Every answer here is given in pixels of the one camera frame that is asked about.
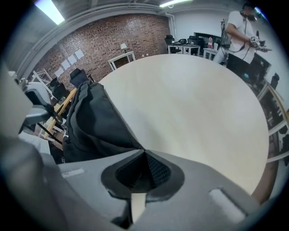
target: table top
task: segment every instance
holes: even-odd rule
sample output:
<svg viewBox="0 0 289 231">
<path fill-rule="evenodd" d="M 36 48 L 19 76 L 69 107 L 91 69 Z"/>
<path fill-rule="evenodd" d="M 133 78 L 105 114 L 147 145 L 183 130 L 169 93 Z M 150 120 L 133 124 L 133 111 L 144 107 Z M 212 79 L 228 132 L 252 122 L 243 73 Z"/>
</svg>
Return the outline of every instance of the table top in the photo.
<svg viewBox="0 0 289 231">
<path fill-rule="evenodd" d="M 170 44 L 168 46 L 185 46 L 185 47 L 200 47 L 200 45 L 191 45 L 191 44 Z"/>
<path fill-rule="evenodd" d="M 100 83 L 145 149 L 204 163 L 253 193 L 268 128 L 258 99 L 233 72 L 193 55 L 155 55 Z"/>
<path fill-rule="evenodd" d="M 67 107 L 67 105 L 68 105 L 68 103 L 70 102 L 70 100 L 74 97 L 74 95 L 76 94 L 76 92 L 77 92 L 77 88 L 74 88 L 73 90 L 71 90 L 71 92 L 69 93 L 68 97 L 63 101 L 63 103 L 62 103 L 61 105 L 56 104 L 56 105 L 54 106 L 54 111 L 56 111 L 56 112 L 59 110 L 60 107 L 62 107 L 62 108 L 60 109 L 60 111 L 58 112 L 58 115 L 59 115 L 59 116 L 64 112 L 65 108 Z M 56 120 L 53 119 L 52 117 L 50 117 L 50 118 L 48 119 L 48 121 L 45 123 L 45 126 L 44 126 L 44 127 L 46 127 L 46 129 L 47 129 L 49 132 L 51 132 L 55 124 L 56 124 Z M 44 138 L 46 139 L 47 137 L 48 137 L 48 133 L 45 133 L 45 134 L 44 134 Z"/>
<path fill-rule="evenodd" d="M 204 48 L 205 51 L 208 51 L 208 52 L 212 52 L 212 53 L 217 53 L 218 51 L 212 49 L 212 48 Z"/>
<path fill-rule="evenodd" d="M 117 56 L 117 57 L 114 57 L 114 58 L 108 60 L 108 62 L 113 62 L 113 61 L 118 60 L 118 59 L 120 59 L 120 58 L 122 58 L 122 57 L 125 57 L 125 56 L 127 56 L 127 55 L 130 55 L 130 54 L 132 54 L 132 53 L 134 53 L 134 52 L 133 52 L 133 51 L 130 51 L 130 52 L 127 52 L 127 53 L 123 53 L 123 54 L 121 54 L 121 55 L 119 55 L 119 56 Z"/>
</svg>

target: water bottle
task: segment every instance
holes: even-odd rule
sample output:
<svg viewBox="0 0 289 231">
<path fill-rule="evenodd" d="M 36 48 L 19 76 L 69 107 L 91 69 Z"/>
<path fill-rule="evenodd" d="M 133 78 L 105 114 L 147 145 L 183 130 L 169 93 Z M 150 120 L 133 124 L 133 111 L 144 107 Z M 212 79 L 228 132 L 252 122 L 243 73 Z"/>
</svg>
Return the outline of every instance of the water bottle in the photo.
<svg viewBox="0 0 289 231">
<path fill-rule="evenodd" d="M 213 38 L 212 38 L 212 37 L 209 38 L 209 41 L 208 41 L 208 48 L 213 49 Z"/>
</svg>

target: black strap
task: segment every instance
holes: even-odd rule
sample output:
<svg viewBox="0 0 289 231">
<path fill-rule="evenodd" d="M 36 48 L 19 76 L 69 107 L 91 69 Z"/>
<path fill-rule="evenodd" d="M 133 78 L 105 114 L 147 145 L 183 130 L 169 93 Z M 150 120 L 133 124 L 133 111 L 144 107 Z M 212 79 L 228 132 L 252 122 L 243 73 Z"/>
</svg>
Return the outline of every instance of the black strap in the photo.
<svg viewBox="0 0 289 231">
<path fill-rule="evenodd" d="M 38 123 L 38 126 L 41 127 L 45 132 L 47 132 L 52 139 L 54 139 L 55 141 L 57 141 L 58 143 L 60 143 L 62 145 L 62 142 L 57 139 L 54 135 L 52 135 L 45 127 L 43 127 L 40 123 Z"/>
</svg>

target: white cloth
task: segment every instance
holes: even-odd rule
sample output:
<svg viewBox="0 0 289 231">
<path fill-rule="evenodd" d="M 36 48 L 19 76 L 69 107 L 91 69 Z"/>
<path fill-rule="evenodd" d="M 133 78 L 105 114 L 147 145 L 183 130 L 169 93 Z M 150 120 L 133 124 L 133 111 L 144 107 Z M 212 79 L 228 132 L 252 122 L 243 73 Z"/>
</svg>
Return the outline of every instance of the white cloth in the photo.
<svg viewBox="0 0 289 231">
<path fill-rule="evenodd" d="M 232 11 L 229 14 L 228 23 L 233 24 L 240 33 L 242 33 L 243 35 L 247 37 L 255 36 L 250 21 L 248 19 L 245 19 L 240 14 L 239 11 Z M 255 49 L 253 47 L 250 47 L 249 44 L 246 43 L 245 48 L 241 51 L 238 51 L 243 45 L 244 45 L 243 41 L 240 41 L 232 37 L 229 53 L 250 64 L 254 58 Z"/>
</svg>

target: gray fabric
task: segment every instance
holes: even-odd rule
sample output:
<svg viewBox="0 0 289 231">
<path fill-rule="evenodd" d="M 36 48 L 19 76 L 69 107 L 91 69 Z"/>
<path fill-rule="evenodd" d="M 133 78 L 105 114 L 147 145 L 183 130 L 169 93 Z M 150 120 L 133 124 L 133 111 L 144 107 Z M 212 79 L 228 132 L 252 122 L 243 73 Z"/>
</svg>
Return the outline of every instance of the gray fabric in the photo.
<svg viewBox="0 0 289 231">
<path fill-rule="evenodd" d="M 83 83 L 67 116 L 65 162 L 113 156 L 142 146 L 130 134 L 99 83 Z"/>
</svg>

